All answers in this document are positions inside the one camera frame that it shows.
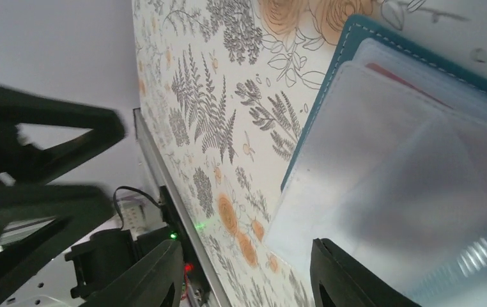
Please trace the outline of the teal leather card holder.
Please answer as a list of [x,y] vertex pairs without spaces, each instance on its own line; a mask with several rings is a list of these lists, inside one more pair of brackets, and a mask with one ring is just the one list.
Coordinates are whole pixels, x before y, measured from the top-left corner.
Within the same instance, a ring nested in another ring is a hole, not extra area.
[[310,286],[329,239],[417,306],[487,306],[487,77],[447,52],[487,63],[487,21],[443,20],[343,28],[265,237]]

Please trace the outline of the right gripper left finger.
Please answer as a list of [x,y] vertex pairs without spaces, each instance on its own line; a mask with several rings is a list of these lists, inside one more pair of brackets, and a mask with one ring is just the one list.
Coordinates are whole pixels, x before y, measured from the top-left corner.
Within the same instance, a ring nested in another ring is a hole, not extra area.
[[182,245],[165,240],[82,305],[179,307],[183,280]]

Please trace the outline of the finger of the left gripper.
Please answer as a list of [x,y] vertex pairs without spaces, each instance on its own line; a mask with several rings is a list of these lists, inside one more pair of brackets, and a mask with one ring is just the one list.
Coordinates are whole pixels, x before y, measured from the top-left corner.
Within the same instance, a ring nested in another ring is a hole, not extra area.
[[0,304],[112,215],[110,197],[93,185],[0,185],[0,237],[12,222],[49,220],[0,252]]
[[0,174],[46,184],[124,139],[117,111],[0,84]]

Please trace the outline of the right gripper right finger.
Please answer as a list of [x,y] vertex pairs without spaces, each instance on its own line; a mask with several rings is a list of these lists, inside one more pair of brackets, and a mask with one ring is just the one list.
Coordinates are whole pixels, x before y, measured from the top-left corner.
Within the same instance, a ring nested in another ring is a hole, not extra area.
[[316,306],[417,306],[329,239],[314,239],[310,265]]

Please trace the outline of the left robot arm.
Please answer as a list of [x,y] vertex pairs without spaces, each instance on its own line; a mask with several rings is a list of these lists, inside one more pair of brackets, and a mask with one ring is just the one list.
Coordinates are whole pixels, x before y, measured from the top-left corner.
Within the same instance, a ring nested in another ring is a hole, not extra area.
[[54,180],[125,137],[112,109],[0,86],[0,304],[58,255],[73,263],[85,306],[178,306],[182,247],[102,230],[115,197]]

